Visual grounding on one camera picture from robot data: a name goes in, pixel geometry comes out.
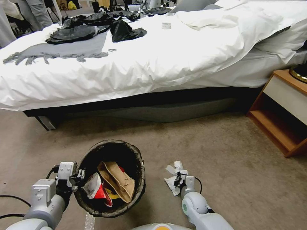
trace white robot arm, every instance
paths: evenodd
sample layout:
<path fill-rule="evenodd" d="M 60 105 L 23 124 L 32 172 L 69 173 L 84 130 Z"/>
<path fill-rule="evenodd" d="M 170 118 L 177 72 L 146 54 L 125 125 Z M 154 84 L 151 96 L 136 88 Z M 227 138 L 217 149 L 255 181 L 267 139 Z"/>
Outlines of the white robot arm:
<path fill-rule="evenodd" d="M 41 179 L 32 186 L 32 205 L 22 221 L 6 230 L 54 230 L 76 190 L 76 181 L 84 178 L 84 171 L 75 174 L 75 162 L 61 162 L 54 179 Z"/>
<path fill-rule="evenodd" d="M 39 180 L 32 186 L 32 206 L 22 221 L 6 230 L 55 230 L 73 191 L 84 178 L 84 170 L 76 174 L 75 162 L 61 162 L 56 180 Z M 196 230 L 234 230 L 219 214 L 214 213 L 206 199 L 194 189 L 195 177 L 185 176 L 181 189 L 182 210 Z M 143 225 L 133 230 L 190 230 L 165 223 Z"/>
<path fill-rule="evenodd" d="M 181 190 L 181 207 L 189 222 L 196 226 L 196 230 L 234 230 L 220 214 L 209 212 L 206 199 L 195 192 L 194 182 L 193 176 L 185 176 L 187 186 Z"/>

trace carpet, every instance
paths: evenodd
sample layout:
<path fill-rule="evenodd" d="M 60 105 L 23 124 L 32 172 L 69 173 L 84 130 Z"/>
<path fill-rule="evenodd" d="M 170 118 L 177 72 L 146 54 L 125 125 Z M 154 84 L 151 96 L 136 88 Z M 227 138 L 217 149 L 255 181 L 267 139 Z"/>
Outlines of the carpet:
<path fill-rule="evenodd" d="M 167 164 L 181 160 L 203 184 L 212 209 L 236 230 L 305 229 L 307 157 L 285 159 L 275 145 L 241 113 L 221 113 L 174 123 L 108 117 L 70 119 L 45 131 L 24 114 L 0 111 L 0 194 L 30 200 L 31 186 L 54 164 L 79 161 L 95 143 L 124 140 L 145 160 L 146 192 L 123 216 L 96 218 L 95 229 L 124 230 L 152 222 L 186 227 L 181 200 L 163 178 Z M 18 200 L 1 198 L 0 215 L 25 213 Z M 20 218 L 0 220 L 1 229 Z M 57 230 L 83 230 L 85 211 L 74 196 Z"/>

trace crumpled tissue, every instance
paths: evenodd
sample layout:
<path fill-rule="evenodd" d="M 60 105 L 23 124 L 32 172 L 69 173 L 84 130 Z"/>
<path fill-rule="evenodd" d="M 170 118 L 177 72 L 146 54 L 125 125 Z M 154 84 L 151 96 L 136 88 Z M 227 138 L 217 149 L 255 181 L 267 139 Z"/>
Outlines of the crumpled tissue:
<path fill-rule="evenodd" d="M 174 167 L 171 165 L 167 165 L 167 167 L 165 168 L 167 171 L 169 171 L 169 173 L 171 173 L 172 177 L 166 179 L 164 178 L 165 182 L 167 183 L 167 185 L 169 186 L 170 190 L 172 190 L 174 196 L 179 195 L 180 193 L 180 188 L 179 187 L 175 187 L 175 179 L 177 177 L 177 173 L 180 172 L 183 169 L 183 165 L 181 163 L 181 161 L 175 161 L 174 162 Z"/>

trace wooden nightstand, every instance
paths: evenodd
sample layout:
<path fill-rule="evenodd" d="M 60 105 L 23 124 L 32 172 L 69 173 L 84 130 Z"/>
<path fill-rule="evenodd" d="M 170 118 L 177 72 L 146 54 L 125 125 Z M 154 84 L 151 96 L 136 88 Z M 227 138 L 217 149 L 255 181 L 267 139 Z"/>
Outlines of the wooden nightstand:
<path fill-rule="evenodd" d="M 274 71 L 247 116 L 285 157 L 307 153 L 307 84 Z"/>

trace trash can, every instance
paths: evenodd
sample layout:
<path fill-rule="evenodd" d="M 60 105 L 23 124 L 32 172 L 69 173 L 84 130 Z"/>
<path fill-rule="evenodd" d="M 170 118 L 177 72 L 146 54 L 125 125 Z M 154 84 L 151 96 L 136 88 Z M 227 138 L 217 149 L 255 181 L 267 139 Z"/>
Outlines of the trash can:
<path fill-rule="evenodd" d="M 97 166 L 101 161 L 116 161 L 135 180 L 132 201 L 125 203 L 122 199 L 116 199 L 113 200 L 112 207 L 107 207 L 103 199 L 89 199 L 82 188 L 78 188 L 75 197 L 78 204 L 94 217 L 117 217 L 134 206 L 145 192 L 144 162 L 140 150 L 127 142 L 101 141 L 88 150 L 78 165 L 77 171 L 85 169 L 85 182 L 91 175 L 98 172 Z"/>

